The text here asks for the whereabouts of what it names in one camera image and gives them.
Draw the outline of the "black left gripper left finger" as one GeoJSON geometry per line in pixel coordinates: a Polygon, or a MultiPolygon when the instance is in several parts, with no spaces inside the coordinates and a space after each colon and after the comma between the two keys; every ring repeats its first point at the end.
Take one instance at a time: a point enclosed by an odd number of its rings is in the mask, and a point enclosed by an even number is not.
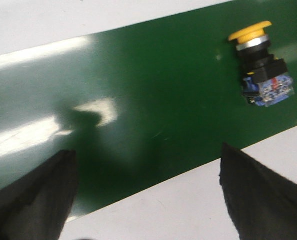
{"type": "Polygon", "coordinates": [[[57,240],[78,193],[76,152],[61,150],[0,189],[0,240],[57,240]]]}

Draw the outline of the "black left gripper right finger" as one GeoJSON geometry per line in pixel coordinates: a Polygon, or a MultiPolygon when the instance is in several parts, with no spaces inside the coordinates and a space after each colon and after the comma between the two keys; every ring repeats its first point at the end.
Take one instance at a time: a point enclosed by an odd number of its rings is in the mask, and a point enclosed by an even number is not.
{"type": "Polygon", "coordinates": [[[219,183],[241,240],[297,240],[297,184],[223,143],[219,183]]]}

